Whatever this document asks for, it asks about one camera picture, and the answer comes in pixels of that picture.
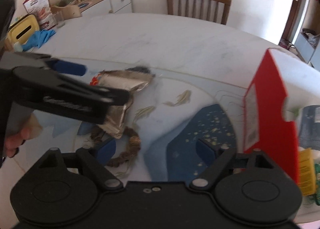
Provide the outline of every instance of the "food package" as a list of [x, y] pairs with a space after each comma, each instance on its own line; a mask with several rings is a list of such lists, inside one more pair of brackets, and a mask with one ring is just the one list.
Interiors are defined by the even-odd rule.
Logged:
[[34, 14], [41, 30], [50, 30], [55, 26], [49, 0], [25, 0], [23, 3], [28, 14]]
[[153, 80], [153, 77], [149, 72], [130, 70], [102, 71], [95, 76], [90, 83], [91, 85], [125, 89], [130, 92], [128, 103], [124, 106], [110, 106], [105, 123], [99, 127], [114, 138], [121, 138], [125, 128], [126, 111], [133, 103], [133, 94], [145, 88]]

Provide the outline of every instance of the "green package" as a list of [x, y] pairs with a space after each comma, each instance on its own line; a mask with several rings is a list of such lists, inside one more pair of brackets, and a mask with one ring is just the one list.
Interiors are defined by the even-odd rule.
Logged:
[[320, 164], [315, 164], [317, 190], [315, 194], [315, 202], [320, 206]]

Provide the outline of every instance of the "wooden chair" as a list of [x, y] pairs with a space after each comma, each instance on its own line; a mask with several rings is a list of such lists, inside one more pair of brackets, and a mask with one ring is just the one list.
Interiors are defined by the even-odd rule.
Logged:
[[55, 5], [51, 7], [51, 11], [52, 13], [61, 11], [64, 20], [82, 17], [81, 11], [77, 5], [67, 5], [65, 7], [59, 7]]
[[[224, 4], [224, 9], [222, 13], [222, 19], [221, 19], [221, 24], [226, 25], [227, 20], [228, 20], [228, 15], [229, 15], [229, 10], [230, 10], [230, 5], [231, 5], [231, 0], [208, 0], [208, 5], [207, 5], [207, 10], [206, 10], [206, 16], [204, 15], [204, 0], [201, 0], [201, 5], [200, 5], [200, 15], [199, 19], [203, 20], [210, 20], [210, 14], [211, 14], [211, 8], [212, 8], [212, 1], [215, 1], [215, 10], [214, 10], [214, 15], [213, 15], [213, 22], [217, 22], [217, 17], [218, 17], [218, 11], [219, 11], [219, 3]], [[168, 3], [168, 14], [173, 15], [173, 0], [167, 0]], [[189, 17], [190, 16], [190, 10], [189, 10], [189, 3], [190, 0], [186, 0], [186, 5], [184, 8], [184, 16]], [[196, 0], [193, 0], [192, 3], [192, 17], [195, 18], [197, 14], [197, 9], [196, 9]], [[181, 0], [178, 1], [178, 16], [181, 15]]]

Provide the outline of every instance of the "cabinet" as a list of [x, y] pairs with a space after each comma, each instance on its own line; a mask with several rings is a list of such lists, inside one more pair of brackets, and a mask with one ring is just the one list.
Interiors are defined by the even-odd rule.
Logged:
[[132, 13], [131, 0], [91, 0], [87, 7], [80, 9], [82, 16], [94, 17], [112, 13]]

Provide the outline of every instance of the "wooden door frame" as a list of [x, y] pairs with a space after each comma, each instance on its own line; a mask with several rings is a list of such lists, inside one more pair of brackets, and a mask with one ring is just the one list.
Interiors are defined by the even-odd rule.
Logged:
[[301, 5], [301, 0], [298, 2], [295, 0], [292, 0], [291, 10], [290, 10], [288, 20], [285, 25], [285, 28], [284, 28], [284, 31], [283, 31], [281, 38], [289, 39], [291, 32], [292, 32], [292, 29], [295, 25], [295, 22], [297, 21], [300, 5]]

